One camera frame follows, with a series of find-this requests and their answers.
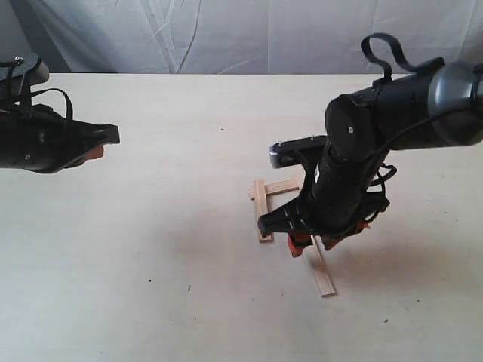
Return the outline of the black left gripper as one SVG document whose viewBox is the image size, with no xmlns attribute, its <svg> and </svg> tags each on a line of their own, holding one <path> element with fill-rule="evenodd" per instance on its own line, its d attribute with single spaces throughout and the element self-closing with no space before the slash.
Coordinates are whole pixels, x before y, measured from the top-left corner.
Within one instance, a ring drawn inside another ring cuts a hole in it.
<svg viewBox="0 0 483 362">
<path fill-rule="evenodd" d="M 1 110 L 1 168 L 56 173 L 104 155 L 104 145 L 119 144 L 114 124 L 75 121 L 65 133 L 65 119 L 48 106 L 12 105 Z"/>
</svg>

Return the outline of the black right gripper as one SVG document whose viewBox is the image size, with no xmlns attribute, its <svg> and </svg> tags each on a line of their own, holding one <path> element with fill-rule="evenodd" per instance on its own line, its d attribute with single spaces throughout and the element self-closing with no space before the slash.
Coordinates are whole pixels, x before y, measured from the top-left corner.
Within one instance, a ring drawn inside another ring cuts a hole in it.
<svg viewBox="0 0 483 362">
<path fill-rule="evenodd" d="M 380 175 L 388 152 L 364 161 L 339 156 L 326 146 L 315 166 L 313 180 L 297 199 L 261 215 L 257 227 L 262 237 L 288 235 L 288 248 L 297 258 L 312 246 L 312 235 L 341 239 L 358 233 L 389 206 L 385 178 Z M 295 234 L 303 231 L 307 234 Z"/>
</svg>

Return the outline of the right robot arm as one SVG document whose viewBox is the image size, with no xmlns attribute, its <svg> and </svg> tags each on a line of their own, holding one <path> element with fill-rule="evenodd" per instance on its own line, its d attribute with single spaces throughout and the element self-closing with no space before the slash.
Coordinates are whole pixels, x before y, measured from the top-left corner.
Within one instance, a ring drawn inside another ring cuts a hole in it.
<svg viewBox="0 0 483 362">
<path fill-rule="evenodd" d="M 314 236 L 326 250 L 361 233 L 389 206 L 391 151 L 473 146 L 482 140 L 482 69 L 464 62 L 375 81 L 325 110 L 325 134 L 271 146 L 274 168 L 300 165 L 300 194 L 259 217 L 261 235 L 288 236 L 299 256 Z"/>
</svg>

